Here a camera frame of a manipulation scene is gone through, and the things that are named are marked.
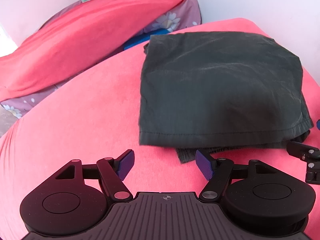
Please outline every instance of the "blue part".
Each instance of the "blue part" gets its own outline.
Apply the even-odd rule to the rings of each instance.
[[[135,45],[138,45],[144,41],[150,40],[151,35],[161,35],[161,34],[168,34],[169,31],[167,29],[159,29],[155,31],[151,31],[149,33],[143,33],[139,36],[135,36],[131,39],[129,39],[125,44],[124,44],[124,50],[129,49]]]
[[[212,169],[211,161],[209,161],[199,150],[196,151],[196,164],[206,180],[212,179],[214,170]]]
[[[117,170],[117,175],[121,181],[124,181],[129,171],[134,165],[134,151],[130,151],[120,162]]]

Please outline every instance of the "gray ribbed plate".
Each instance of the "gray ribbed plate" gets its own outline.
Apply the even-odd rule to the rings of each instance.
[[[231,223],[217,204],[198,201],[192,192],[139,193],[115,204],[97,226],[76,236],[47,238],[30,233],[23,240],[271,240]],[[310,240],[303,233],[277,240]]]

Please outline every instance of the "pink bed sheet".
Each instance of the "pink bed sheet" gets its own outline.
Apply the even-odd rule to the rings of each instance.
[[[243,31],[264,34],[253,22],[232,19],[198,25],[178,33]],[[20,218],[22,199],[71,159],[83,164],[117,157],[126,149],[136,161],[124,183],[137,191],[195,191],[206,180],[195,162],[180,164],[174,149],[139,145],[140,72],[144,43],[121,52],[80,74],[19,119],[0,139],[0,237],[21,239],[27,230]],[[303,93],[314,122],[320,117],[320,88],[304,71]],[[320,131],[306,144],[320,147]],[[260,159],[304,180],[306,164],[285,150],[241,149],[216,154],[235,163]],[[86,181],[99,188],[96,181]],[[320,240],[320,186],[306,233]]]

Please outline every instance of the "black fabric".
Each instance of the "black fabric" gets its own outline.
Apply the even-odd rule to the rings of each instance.
[[[234,149],[239,149],[239,147],[213,147],[213,148],[189,148],[181,149],[176,148],[178,158],[181,163],[191,162],[196,158],[196,151],[199,150],[203,154],[212,154],[224,151],[230,151]]]
[[[300,60],[273,39],[242,32],[154,35],[145,52],[141,145],[283,147],[313,127]]]

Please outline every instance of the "red blanket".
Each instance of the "red blanket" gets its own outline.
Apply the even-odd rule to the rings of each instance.
[[[91,0],[0,58],[0,102],[79,73],[183,0]]]
[[[266,35],[253,22],[233,19],[183,29],[196,31],[243,31]],[[181,165],[174,149],[139,145],[140,76],[145,43],[121,52],[59,88],[19,119],[0,138],[0,237],[21,239],[26,227],[19,206],[41,182],[72,159],[83,164],[135,151],[135,165],[124,183],[137,191],[195,191],[206,185],[195,162]],[[320,117],[320,87],[304,71],[302,91],[314,122]],[[314,127],[305,143],[320,147],[320,131]],[[241,149],[216,154],[235,163],[260,159],[304,180],[306,163],[285,150]],[[99,188],[95,180],[90,186]],[[320,185],[306,233],[320,240]]]

